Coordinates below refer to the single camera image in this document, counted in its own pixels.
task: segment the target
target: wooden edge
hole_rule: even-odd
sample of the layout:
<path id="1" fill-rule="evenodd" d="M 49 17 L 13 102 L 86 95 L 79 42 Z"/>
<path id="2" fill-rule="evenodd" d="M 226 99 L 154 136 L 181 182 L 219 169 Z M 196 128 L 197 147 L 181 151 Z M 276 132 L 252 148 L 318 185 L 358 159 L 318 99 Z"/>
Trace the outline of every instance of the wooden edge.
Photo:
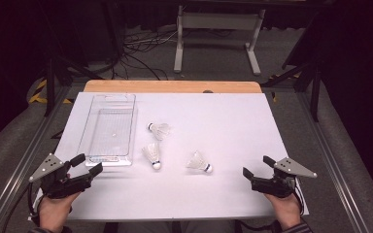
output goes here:
<path id="1" fill-rule="evenodd" d="M 218 81 L 99 81 L 86 83 L 84 92 L 129 93 L 262 93 L 256 82 Z"/>

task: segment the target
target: white shuttlecock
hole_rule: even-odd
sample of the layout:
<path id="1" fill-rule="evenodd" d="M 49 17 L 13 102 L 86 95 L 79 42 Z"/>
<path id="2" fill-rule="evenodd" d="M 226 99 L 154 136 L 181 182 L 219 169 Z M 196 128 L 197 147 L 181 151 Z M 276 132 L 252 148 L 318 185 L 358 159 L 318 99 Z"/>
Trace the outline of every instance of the white shuttlecock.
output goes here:
<path id="1" fill-rule="evenodd" d="M 161 123 L 161 124 L 154 124 L 150 123 L 148 124 L 148 129 L 153 133 L 155 138 L 159 141 L 162 141 L 166 136 L 169 134 L 169 125 L 167 123 Z"/>
<path id="2" fill-rule="evenodd" d="M 213 166 L 209 164 L 202 154 L 199 151 L 196 151 L 193 154 L 192 159 L 189 161 L 189 163 L 186 165 L 187 168 L 193 168 L 193 169 L 199 169 L 206 173 L 211 173 L 213 171 Z"/>
<path id="3" fill-rule="evenodd" d="M 160 168 L 158 143 L 152 143 L 142 148 L 142 153 L 153 164 L 153 168 L 155 170 L 158 170 Z"/>

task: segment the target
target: metal frame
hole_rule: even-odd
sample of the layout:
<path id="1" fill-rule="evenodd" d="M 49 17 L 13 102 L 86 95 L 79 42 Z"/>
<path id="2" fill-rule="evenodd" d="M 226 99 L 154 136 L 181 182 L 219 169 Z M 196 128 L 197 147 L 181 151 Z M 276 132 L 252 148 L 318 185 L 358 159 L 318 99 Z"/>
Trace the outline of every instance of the metal frame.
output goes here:
<path id="1" fill-rule="evenodd" d="M 15 198 L 15 195 L 17 194 L 17 191 L 26 176 L 26 172 L 32 164 L 32 161 L 34 160 L 36 154 L 38 153 L 38 148 L 43 141 L 44 135 L 50 129 L 51 123 L 56 116 L 58 109 L 62 105 L 62 102 L 65 99 L 68 91 L 69 87 L 67 86 L 63 86 L 59 90 L 56 96 L 56 102 L 51 113 L 47 117 L 44 117 L 44 119 L 42 120 L 31 143 L 29 144 L 28 148 L 20 159 L 19 164 L 17 165 L 16 169 L 9 178 L 4 190 L 2 191 L 2 194 L 0 196 L 0 222 L 2 221 L 5 213 L 8 211 L 12 200 Z"/>
<path id="2" fill-rule="evenodd" d="M 174 72 L 180 73 L 182 71 L 184 54 L 184 28 L 208 28 L 252 31 L 251 39 L 245 44 L 245 47 L 254 75 L 260 75 L 261 71 L 255 57 L 254 47 L 256 39 L 259 35 L 264 15 L 265 10 L 260 10 L 258 15 L 185 13 L 184 7 L 179 6 L 178 42 L 177 51 L 175 54 Z"/>
<path id="3" fill-rule="evenodd" d="M 329 147 L 328 142 L 326 141 L 326 138 L 322 133 L 320 125 L 316 121 L 314 121 L 311 114 L 309 113 L 310 107 L 308 104 L 306 94 L 297 93 L 297 96 L 298 101 L 302 106 L 302 110 L 305 113 L 305 117 L 307 117 L 308 123 L 310 124 L 310 127 L 312 128 L 320 144 L 320 147 L 322 149 L 323 161 L 326 165 L 329 175 L 332 178 L 332 181 L 334 182 L 335 188 L 338 192 L 341 202 L 344 205 L 344 208 L 354 228 L 354 231 L 360 233 L 369 232 L 365 224 L 365 221 L 362 217 L 362 214 L 359 211 L 358 206 L 356 205 L 356 201 L 354 200 L 353 194 L 351 193 L 350 188 L 347 185 L 347 182 L 345 181 L 340 168 L 338 167 L 335 157 L 331 151 L 331 148 Z"/>

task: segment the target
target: human hand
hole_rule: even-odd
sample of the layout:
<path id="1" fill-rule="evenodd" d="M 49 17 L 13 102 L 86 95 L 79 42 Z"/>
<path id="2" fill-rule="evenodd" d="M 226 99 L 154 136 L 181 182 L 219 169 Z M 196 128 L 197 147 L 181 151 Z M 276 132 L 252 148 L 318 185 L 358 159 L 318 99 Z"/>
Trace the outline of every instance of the human hand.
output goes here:
<path id="1" fill-rule="evenodd" d="M 264 195 L 271 202 L 275 211 L 275 216 L 283 230 L 287 230 L 301 223 L 300 206 L 293 193 L 285 198 L 278 198 L 270 194 Z"/>
<path id="2" fill-rule="evenodd" d="M 50 199 L 44 197 L 39 205 L 40 227 L 45 228 L 53 233 L 62 232 L 66 217 L 71 210 L 72 202 L 81 193 L 75 193 L 62 199 Z"/>

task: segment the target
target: dark background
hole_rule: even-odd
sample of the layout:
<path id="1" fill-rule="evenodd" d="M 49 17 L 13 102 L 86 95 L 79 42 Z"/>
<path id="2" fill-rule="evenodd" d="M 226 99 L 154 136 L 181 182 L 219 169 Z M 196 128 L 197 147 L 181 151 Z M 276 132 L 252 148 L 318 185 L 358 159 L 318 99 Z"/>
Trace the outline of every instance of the dark background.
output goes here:
<path id="1" fill-rule="evenodd" d="M 99 8 L 88 6 L 93 3 L 76 5 L 78 11 L 71 14 L 70 5 L 43 0 L 45 13 L 41 14 L 36 2 L 0 0 L 0 131 L 27 108 L 26 93 L 43 74 L 48 44 L 83 65 L 113 56 L 106 28 L 100 26 L 103 15 Z M 313 33 L 313 43 L 305 43 L 323 52 L 322 81 L 373 179 L 373 1 L 338 1 L 337 6 L 336 15 L 315 29 L 321 33 Z M 174 8 L 130 5 L 116 11 L 129 26 L 155 30 L 175 23 Z M 306 27 L 312 15 L 270 11 L 264 26 Z M 50 32 L 44 30 L 48 25 Z M 303 55 L 311 54 L 301 50 L 298 59 Z"/>

